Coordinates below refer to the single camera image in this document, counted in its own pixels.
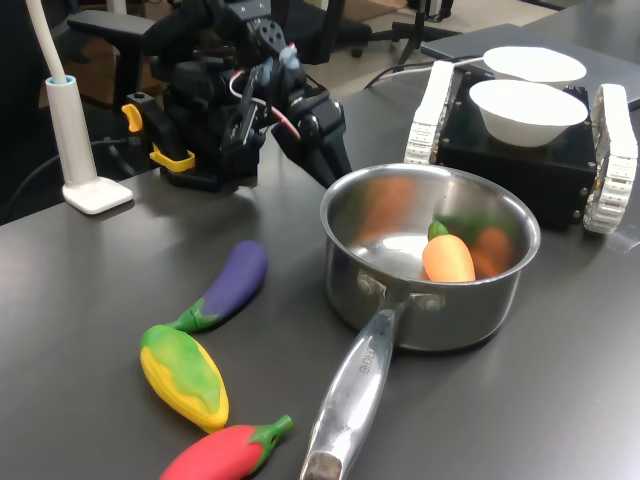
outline pot rim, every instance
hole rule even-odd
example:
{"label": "pot rim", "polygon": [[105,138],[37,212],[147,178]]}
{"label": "pot rim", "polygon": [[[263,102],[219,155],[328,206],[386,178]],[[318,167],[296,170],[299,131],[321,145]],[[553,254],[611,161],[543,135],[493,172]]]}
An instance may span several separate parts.
{"label": "pot rim", "polygon": [[[496,275],[495,277],[484,278],[482,280],[474,280],[472,282],[446,282],[446,283],[432,282],[431,280],[420,280],[416,278],[391,274],[375,267],[371,263],[358,257],[356,254],[354,254],[351,250],[345,247],[342,244],[342,242],[340,242],[336,238],[336,236],[333,233],[333,230],[331,229],[331,226],[329,225],[328,212],[329,212],[329,205],[333,201],[333,198],[338,194],[338,191],[347,188],[348,185],[355,182],[356,179],[358,179],[359,177],[369,175],[371,174],[371,172],[377,172],[381,170],[394,170],[394,171],[405,171],[405,172],[429,171],[431,173],[435,173],[440,176],[451,176],[452,174],[451,172],[455,172],[455,175],[457,176],[466,178],[468,180],[471,180],[473,182],[476,182],[491,188],[496,193],[502,194],[505,200],[507,200],[514,208],[522,212],[523,214],[522,216],[523,218],[526,219],[526,225],[528,227],[529,234],[530,234],[529,250],[527,251],[526,255],[516,265],[511,267],[506,272],[503,272],[500,275]],[[522,200],[516,197],[513,193],[501,187],[500,185],[490,180],[487,180],[486,178],[480,177],[478,175],[474,175],[472,173],[464,172],[462,170],[457,170],[454,168],[438,167],[433,165],[418,165],[418,164],[411,164],[411,163],[389,163],[385,165],[376,165],[373,167],[367,167],[360,170],[355,170],[349,173],[348,175],[345,175],[344,177],[338,179],[333,185],[331,185],[331,187],[329,187],[327,192],[324,194],[324,197],[322,198],[322,202],[320,203],[320,218],[322,220],[322,226],[324,227],[324,230],[327,233],[327,236],[331,239],[331,241],[335,245],[337,245],[340,248],[340,250],[342,250],[344,253],[349,255],[349,257],[351,257],[353,260],[360,263],[361,265],[366,265],[367,268],[373,270],[374,272],[379,272],[383,275],[386,275],[389,278],[403,281],[403,282],[416,283],[419,285],[469,286],[469,285],[481,285],[486,283],[497,282],[498,280],[509,277],[514,273],[517,273],[520,270],[522,270],[531,260],[533,260],[533,257],[535,257],[540,247],[541,232],[540,232],[540,226],[538,225],[538,221],[536,220],[536,217],[533,215],[533,213],[531,213],[531,210],[529,210],[529,207],[527,207],[522,202]]]}

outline lamp base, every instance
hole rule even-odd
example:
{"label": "lamp base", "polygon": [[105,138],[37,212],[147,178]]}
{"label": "lamp base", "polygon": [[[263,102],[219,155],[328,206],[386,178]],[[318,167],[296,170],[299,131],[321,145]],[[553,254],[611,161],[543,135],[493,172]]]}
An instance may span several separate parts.
{"label": "lamp base", "polygon": [[65,185],[62,195],[67,203],[88,215],[96,215],[133,199],[133,192],[127,187],[103,177]]}

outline saucepan handle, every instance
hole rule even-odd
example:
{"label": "saucepan handle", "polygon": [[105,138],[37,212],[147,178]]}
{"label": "saucepan handle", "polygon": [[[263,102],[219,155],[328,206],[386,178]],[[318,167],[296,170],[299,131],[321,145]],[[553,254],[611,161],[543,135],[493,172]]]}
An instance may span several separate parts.
{"label": "saucepan handle", "polygon": [[342,480],[378,408],[403,305],[383,305],[340,365],[311,432],[300,480]]}

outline white bowl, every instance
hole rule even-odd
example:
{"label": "white bowl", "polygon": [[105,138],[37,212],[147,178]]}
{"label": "white bowl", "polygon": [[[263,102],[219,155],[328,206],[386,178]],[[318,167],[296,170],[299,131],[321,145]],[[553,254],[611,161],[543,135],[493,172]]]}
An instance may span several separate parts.
{"label": "white bowl", "polygon": [[500,47],[484,54],[496,79],[518,79],[563,89],[580,80],[587,69],[579,61],[541,47]]}
{"label": "white bowl", "polygon": [[518,147],[540,147],[587,118],[587,107],[541,83],[487,80],[469,90],[489,133]]}

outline black box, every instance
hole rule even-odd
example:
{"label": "black box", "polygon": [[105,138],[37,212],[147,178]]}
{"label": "black box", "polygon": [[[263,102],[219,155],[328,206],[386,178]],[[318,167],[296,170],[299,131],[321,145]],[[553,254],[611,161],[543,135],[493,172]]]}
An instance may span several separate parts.
{"label": "black box", "polygon": [[[465,74],[440,136],[436,162],[474,173],[503,186],[533,212],[543,227],[577,223],[596,178],[591,122],[567,128],[537,148],[507,145],[493,138],[469,89],[486,80]],[[567,89],[589,108],[584,89]]]}

